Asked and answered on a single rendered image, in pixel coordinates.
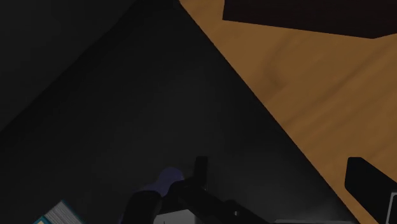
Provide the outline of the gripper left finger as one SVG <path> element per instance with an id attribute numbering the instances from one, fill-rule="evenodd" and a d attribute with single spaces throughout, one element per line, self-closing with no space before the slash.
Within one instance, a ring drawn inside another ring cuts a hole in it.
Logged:
<path id="1" fill-rule="evenodd" d="M 270 224 L 233 200 L 222 201 L 207 191 L 208 158 L 195 159 L 193 175 L 173 183 L 168 200 L 191 211 L 203 224 Z"/>

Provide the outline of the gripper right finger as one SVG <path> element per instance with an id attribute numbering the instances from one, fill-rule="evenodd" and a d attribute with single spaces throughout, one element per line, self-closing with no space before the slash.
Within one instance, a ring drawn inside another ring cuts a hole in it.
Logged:
<path id="1" fill-rule="evenodd" d="M 397 182 L 364 158 L 348 158 L 344 186 L 378 224 L 397 224 Z"/>

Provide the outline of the purple rounded object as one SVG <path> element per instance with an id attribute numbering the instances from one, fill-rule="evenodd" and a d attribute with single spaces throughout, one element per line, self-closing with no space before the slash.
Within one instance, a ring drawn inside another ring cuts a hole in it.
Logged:
<path id="1" fill-rule="evenodd" d="M 171 185 L 182 180 L 184 176 L 179 169 L 174 167 L 164 169 L 154 183 L 142 187 L 131 195 L 119 224 L 153 224 Z"/>

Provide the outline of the white box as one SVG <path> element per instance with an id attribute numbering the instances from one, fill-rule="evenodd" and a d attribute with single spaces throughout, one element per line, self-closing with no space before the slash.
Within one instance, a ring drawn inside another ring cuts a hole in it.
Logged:
<path id="1" fill-rule="evenodd" d="M 197 224 L 196 216 L 189 210 L 159 214 L 153 224 Z"/>

